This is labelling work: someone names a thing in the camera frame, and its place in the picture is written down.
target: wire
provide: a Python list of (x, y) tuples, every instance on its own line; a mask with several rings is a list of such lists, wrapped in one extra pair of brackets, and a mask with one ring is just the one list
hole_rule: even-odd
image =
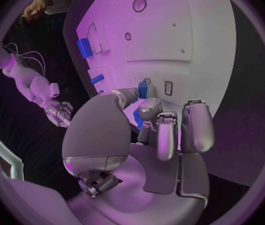
[[(8, 45), (10, 45), (10, 44), (15, 45), (15, 47), (16, 47), (16, 52), (13, 51), (11, 48), (8, 47)], [(12, 53), (16, 54), (17, 56), (19, 56), (19, 57), (21, 57), (21, 58), (36, 60), (36, 61), (40, 64), (40, 66), (41, 66), (41, 68), (42, 68), (43, 77), (45, 77), (45, 61), (44, 61), (44, 59), (43, 59), (43, 57), (42, 57), (42, 55), (41, 55), (40, 53), (38, 53), (37, 51), (29, 51), (29, 52), (26, 52), (26, 53), (23, 53), (23, 54), (18, 54), (18, 47), (17, 47), (17, 45), (16, 45), (15, 43), (13, 43), (13, 42), (11, 42), (11, 43), (9, 43), (9, 44), (7, 44), (7, 45), (2, 45), (2, 46), (3, 46), (4, 48), (9, 49)], [(38, 59), (36, 59), (36, 58), (34, 58), (34, 57), (30, 57), (30, 56), (23, 56), (23, 55), (30, 54), (30, 53), (37, 53), (37, 54), (39, 54), (40, 57), (42, 58), (42, 61), (43, 61), (44, 67), (43, 67), (43, 65), (41, 64), (41, 62), (40, 62)]]

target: white robotic arm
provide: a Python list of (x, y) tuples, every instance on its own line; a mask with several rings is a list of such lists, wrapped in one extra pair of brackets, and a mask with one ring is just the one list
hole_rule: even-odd
[(59, 94), (59, 85), (49, 81), (35, 70), (22, 65), (20, 58), (9, 54), (0, 47), (0, 69), (4, 75), (13, 78), (17, 89), (30, 102), (45, 110), (48, 119), (58, 127), (70, 125), (73, 107), (67, 101), (55, 100)]

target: man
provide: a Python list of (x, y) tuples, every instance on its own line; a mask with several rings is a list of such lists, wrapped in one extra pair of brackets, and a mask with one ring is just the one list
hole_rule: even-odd
[(71, 0), (33, 0), (16, 20), (18, 27), (26, 28), (44, 13), (48, 15), (66, 13)]

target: circular hole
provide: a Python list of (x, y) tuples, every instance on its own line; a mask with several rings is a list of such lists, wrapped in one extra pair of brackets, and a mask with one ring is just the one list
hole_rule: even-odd
[(134, 0), (133, 2), (133, 10), (135, 10), (137, 13), (142, 12), (146, 8), (146, 0)]
[(125, 33), (125, 39), (126, 39), (127, 41), (129, 41), (129, 40), (132, 39), (132, 36), (131, 36), (131, 34), (130, 34), (129, 32)]

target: small hole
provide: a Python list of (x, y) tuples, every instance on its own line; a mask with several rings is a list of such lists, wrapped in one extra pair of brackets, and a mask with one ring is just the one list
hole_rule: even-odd
[(132, 36), (131, 36), (131, 34), (130, 34), (129, 32), (125, 33), (125, 39), (126, 39), (127, 41), (129, 41), (129, 40), (132, 39)]
[(147, 6), (146, 0), (134, 0), (132, 7), (137, 13), (142, 12)]

